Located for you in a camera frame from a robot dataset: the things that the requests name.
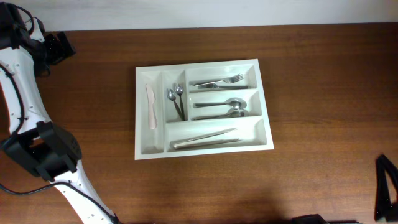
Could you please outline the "metal serving tongs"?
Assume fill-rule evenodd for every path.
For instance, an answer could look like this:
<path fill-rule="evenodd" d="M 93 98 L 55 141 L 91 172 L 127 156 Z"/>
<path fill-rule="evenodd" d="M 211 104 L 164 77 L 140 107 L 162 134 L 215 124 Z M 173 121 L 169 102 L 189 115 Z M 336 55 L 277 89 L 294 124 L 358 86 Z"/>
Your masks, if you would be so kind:
<path fill-rule="evenodd" d="M 186 139 L 176 140 L 170 142 L 170 148 L 173 150 L 183 150 L 190 149 L 193 147 L 202 147 L 202 146 L 210 146 L 217 144 L 226 144 L 231 142 L 240 142 L 242 139 L 240 138 L 229 138 L 229 139 L 215 139 L 216 136 L 221 136 L 226 133 L 230 133 L 236 131 L 236 128 L 224 129 L 221 131 L 203 134 L 200 136 L 190 137 Z"/>

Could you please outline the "long metal fork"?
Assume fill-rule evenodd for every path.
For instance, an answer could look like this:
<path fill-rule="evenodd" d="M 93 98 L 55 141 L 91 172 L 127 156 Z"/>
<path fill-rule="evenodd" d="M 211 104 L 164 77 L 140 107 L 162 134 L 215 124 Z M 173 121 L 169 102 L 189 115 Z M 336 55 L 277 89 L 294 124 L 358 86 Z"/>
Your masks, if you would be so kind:
<path fill-rule="evenodd" d="M 216 83 L 209 83 L 204 85 L 198 85 L 198 89 L 223 89 L 223 90 L 240 90 L 248 89 L 248 86 L 220 86 Z"/>

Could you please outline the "metal tablespoon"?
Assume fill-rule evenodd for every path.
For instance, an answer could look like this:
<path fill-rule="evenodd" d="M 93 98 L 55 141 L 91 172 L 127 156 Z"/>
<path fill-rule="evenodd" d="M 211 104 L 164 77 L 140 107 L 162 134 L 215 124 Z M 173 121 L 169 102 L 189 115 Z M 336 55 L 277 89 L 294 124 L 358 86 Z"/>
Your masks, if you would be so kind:
<path fill-rule="evenodd" d="M 230 98 L 224 102 L 219 103 L 194 103 L 194 108 L 204 108 L 204 107 L 211 107 L 211 106 L 230 106 L 233 109 L 240 109 L 247 107 L 247 103 L 241 98 Z"/>
<path fill-rule="evenodd" d="M 206 120 L 206 119 L 221 119 L 221 118 L 239 118 L 249 116 L 249 111 L 245 109 L 230 109 L 225 114 L 211 115 L 211 116 L 197 116 L 192 118 L 193 121 Z"/>

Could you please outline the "white plastic knife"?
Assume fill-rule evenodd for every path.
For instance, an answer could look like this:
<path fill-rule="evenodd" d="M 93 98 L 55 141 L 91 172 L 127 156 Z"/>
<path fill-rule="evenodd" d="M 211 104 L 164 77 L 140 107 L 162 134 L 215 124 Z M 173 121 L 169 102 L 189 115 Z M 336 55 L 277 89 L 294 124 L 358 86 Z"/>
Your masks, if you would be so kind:
<path fill-rule="evenodd" d="M 155 115 L 155 94 L 152 87 L 149 84 L 146 84 L 146 92 L 147 92 L 147 100 L 149 107 L 149 128 L 155 129 L 157 127 L 157 119 Z"/>

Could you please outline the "small metal teaspoon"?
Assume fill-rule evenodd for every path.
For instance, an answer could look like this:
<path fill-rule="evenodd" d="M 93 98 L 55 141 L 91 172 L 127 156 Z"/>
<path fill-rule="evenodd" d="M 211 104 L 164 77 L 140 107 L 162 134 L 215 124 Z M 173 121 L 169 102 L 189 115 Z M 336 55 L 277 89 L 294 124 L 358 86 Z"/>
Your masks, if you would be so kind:
<path fill-rule="evenodd" d="M 175 85 L 175 92 L 176 94 L 179 96 L 180 99 L 180 109 L 182 112 L 182 119 L 185 121 L 186 117 L 185 117 L 185 110 L 184 110 L 184 106 L 183 106 L 183 100 L 182 100 L 182 95 L 183 95 L 183 86 L 179 83 L 177 83 Z"/>
<path fill-rule="evenodd" d="M 168 89 L 166 90 L 166 94 L 167 94 L 167 98 L 168 98 L 170 101 L 173 102 L 174 107 L 175 107 L 175 109 L 176 109 L 176 112 L 177 112 L 178 115 L 180 116 L 180 119 L 183 121 L 184 118 L 183 118 L 181 109 L 180 109 L 179 105 L 178 105 L 177 102 L 176 102 L 176 99 L 177 99 L 176 93 L 175 93 L 172 89 L 168 88 Z"/>

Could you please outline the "short metal fork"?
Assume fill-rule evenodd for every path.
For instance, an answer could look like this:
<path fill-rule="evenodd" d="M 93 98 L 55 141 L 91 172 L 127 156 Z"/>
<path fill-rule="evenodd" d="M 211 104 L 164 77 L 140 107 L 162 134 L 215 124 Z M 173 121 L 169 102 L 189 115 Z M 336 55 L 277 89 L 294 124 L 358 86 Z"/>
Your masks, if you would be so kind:
<path fill-rule="evenodd" d="M 192 81 L 189 83 L 190 86 L 195 86 L 197 88 L 217 88 L 220 83 L 225 83 L 225 84 L 234 84 L 237 82 L 240 82 L 241 80 L 244 79 L 244 75 L 242 73 L 239 73 L 237 75 L 233 75 L 232 77 L 226 77 L 226 78 L 216 78 L 216 79 L 211 79 L 211 80 L 203 80 L 203 81 Z"/>

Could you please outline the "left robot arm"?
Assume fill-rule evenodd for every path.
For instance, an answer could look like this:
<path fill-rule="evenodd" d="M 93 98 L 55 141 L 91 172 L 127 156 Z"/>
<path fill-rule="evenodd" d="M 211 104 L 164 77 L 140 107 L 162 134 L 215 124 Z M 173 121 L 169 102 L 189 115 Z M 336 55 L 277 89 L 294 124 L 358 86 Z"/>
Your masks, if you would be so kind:
<path fill-rule="evenodd" d="M 10 132 L 1 150 L 47 182 L 27 195 L 55 187 L 83 223 L 119 223 L 87 178 L 78 141 L 50 119 L 35 80 L 75 52 L 64 32 L 48 34 L 26 9 L 1 3 L 1 89 Z"/>

